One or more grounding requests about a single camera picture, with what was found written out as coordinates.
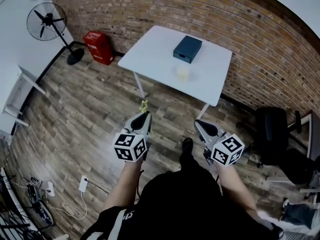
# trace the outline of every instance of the white stripe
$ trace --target white stripe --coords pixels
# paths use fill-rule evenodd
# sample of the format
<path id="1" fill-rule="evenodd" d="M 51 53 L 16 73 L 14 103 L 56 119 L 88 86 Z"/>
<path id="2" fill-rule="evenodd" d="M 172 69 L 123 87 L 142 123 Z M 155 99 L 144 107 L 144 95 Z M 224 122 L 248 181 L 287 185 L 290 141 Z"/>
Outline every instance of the white stripe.
<path id="1" fill-rule="evenodd" d="M 118 235 L 119 235 L 119 232 L 120 232 L 120 228 L 121 228 L 122 221 L 123 221 L 124 214 L 125 214 L 126 210 L 127 209 L 124 209 L 124 210 L 119 212 L 118 216 L 116 217 L 114 226 L 113 226 L 113 228 L 112 228 L 112 230 L 111 230 L 111 232 L 109 234 L 108 240 L 116 240 L 116 239 L 118 239 Z"/>

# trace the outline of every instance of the electrical outlet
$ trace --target electrical outlet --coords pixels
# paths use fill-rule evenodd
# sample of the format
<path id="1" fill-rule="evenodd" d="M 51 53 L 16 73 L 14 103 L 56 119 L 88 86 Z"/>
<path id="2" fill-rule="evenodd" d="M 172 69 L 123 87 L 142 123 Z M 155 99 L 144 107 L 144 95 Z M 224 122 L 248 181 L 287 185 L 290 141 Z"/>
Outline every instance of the electrical outlet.
<path id="1" fill-rule="evenodd" d="M 88 185 L 88 177 L 87 176 L 84 176 L 84 175 L 82 175 L 82 177 L 81 177 L 81 181 L 80 181 L 80 185 L 79 185 L 79 190 L 81 191 L 81 192 L 86 192 L 86 189 L 87 189 L 87 185 Z"/>
<path id="2" fill-rule="evenodd" d="M 56 194 L 54 184 L 51 181 L 48 182 L 48 189 L 50 190 L 50 192 L 48 192 L 49 196 L 54 197 Z"/>

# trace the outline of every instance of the red box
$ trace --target red box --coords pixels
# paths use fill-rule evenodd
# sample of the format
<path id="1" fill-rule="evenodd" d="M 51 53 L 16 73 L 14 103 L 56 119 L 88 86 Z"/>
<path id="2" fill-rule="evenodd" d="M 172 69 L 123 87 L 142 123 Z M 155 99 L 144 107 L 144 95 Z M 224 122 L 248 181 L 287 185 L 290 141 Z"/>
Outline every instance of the red box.
<path id="1" fill-rule="evenodd" d="M 89 31 L 83 38 L 93 59 L 105 65 L 109 65 L 114 60 L 111 46 L 106 34 L 97 31 Z"/>

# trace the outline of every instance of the black shoe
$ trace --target black shoe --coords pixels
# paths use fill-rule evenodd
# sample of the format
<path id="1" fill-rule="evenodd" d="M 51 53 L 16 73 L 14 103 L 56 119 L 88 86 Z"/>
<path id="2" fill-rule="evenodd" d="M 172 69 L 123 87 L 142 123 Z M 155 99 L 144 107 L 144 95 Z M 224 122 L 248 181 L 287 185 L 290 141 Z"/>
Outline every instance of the black shoe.
<path id="1" fill-rule="evenodd" d="M 194 141 L 192 138 L 185 138 L 182 142 L 182 153 L 183 154 L 191 154 L 192 149 L 194 148 Z"/>

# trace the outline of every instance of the desk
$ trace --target desk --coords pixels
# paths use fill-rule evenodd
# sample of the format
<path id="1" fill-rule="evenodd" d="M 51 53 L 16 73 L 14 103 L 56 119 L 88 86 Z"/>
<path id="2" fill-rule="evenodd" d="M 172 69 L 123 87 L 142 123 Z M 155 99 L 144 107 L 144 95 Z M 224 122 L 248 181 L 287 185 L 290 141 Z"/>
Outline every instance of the desk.
<path id="1" fill-rule="evenodd" d="M 195 37 L 202 41 L 202 46 L 189 64 L 173 56 L 174 49 L 185 36 L 180 31 L 153 26 L 123 56 L 118 65 L 133 71 L 142 98 L 145 95 L 138 74 L 203 101 L 206 104 L 199 119 L 209 105 L 216 106 L 219 101 L 232 52 Z"/>
<path id="2" fill-rule="evenodd" d="M 24 126 L 29 126 L 28 123 L 18 119 L 15 114 L 22 115 L 19 109 L 10 105 L 10 100 L 13 97 L 21 79 L 25 79 L 29 84 L 36 88 L 43 95 L 46 92 L 41 89 L 35 82 L 27 77 L 18 65 L 12 65 L 10 68 L 0 69 L 0 113 L 8 114 L 13 117 L 16 122 Z"/>

